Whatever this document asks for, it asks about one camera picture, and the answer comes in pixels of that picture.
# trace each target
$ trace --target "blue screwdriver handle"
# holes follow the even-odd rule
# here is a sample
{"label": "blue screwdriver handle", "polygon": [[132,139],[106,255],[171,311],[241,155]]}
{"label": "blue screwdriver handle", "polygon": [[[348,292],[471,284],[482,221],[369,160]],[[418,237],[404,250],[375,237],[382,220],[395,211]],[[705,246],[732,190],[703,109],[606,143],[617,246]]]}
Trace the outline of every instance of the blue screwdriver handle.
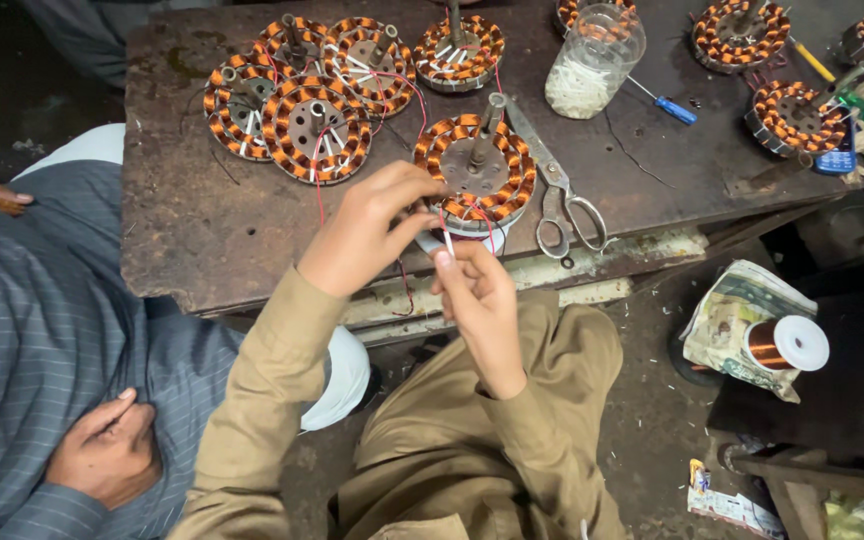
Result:
{"label": "blue screwdriver handle", "polygon": [[672,103],[663,96],[658,96],[657,98],[655,98],[655,105],[657,107],[661,107],[663,111],[673,117],[678,118],[689,126],[694,124],[695,121],[699,119],[699,117],[696,116],[694,113],[685,110],[678,104]]}

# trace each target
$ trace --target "blue mobile phone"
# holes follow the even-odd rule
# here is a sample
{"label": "blue mobile phone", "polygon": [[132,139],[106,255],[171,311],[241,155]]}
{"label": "blue mobile phone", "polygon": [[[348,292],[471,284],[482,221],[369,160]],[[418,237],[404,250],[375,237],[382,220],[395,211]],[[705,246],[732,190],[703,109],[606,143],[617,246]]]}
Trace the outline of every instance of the blue mobile phone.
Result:
{"label": "blue mobile phone", "polygon": [[840,175],[856,170],[856,121],[846,119],[846,136],[838,146],[815,158],[812,166],[819,174]]}

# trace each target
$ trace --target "plastic jar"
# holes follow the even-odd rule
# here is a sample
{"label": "plastic jar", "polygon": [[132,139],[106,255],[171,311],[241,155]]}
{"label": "plastic jar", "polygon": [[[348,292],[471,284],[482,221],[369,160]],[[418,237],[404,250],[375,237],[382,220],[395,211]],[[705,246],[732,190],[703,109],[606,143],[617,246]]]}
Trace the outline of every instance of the plastic jar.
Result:
{"label": "plastic jar", "polygon": [[545,80],[545,100],[563,117],[588,119],[616,95],[645,52],[633,10],[612,3],[579,11]]}

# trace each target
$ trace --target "khaki sleeve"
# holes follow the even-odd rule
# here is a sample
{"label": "khaki sleeve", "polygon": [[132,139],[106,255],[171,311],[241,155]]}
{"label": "khaki sleeve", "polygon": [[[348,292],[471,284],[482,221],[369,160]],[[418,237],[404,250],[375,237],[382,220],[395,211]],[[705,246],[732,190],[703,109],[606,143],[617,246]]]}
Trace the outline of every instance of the khaki sleeve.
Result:
{"label": "khaki sleeve", "polygon": [[618,509],[598,467],[588,477],[572,452],[572,439],[559,428],[548,403],[530,379],[511,399],[490,399],[479,387],[479,401],[502,442],[506,457],[546,515],[570,536],[579,537],[582,520],[589,538],[625,538]]}
{"label": "khaki sleeve", "polygon": [[205,426],[195,483],[169,538],[289,537],[279,496],[282,457],[299,432],[300,402],[322,394],[322,360],[347,301],[295,269],[282,277]]}

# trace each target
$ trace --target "beige kurta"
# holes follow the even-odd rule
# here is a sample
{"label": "beige kurta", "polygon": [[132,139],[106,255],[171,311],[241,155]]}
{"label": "beige kurta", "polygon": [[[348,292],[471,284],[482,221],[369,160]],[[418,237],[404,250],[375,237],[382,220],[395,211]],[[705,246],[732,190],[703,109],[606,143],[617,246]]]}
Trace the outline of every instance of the beige kurta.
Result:
{"label": "beige kurta", "polygon": [[[290,537],[279,497],[299,403],[323,385],[322,357],[345,299],[291,270],[248,333],[224,403],[202,436],[195,485],[170,538]],[[336,498],[349,540],[625,538],[595,465],[606,393],[622,350],[602,312],[519,297],[529,381],[505,400],[477,390],[462,339],[416,369],[369,419],[356,475]]]}

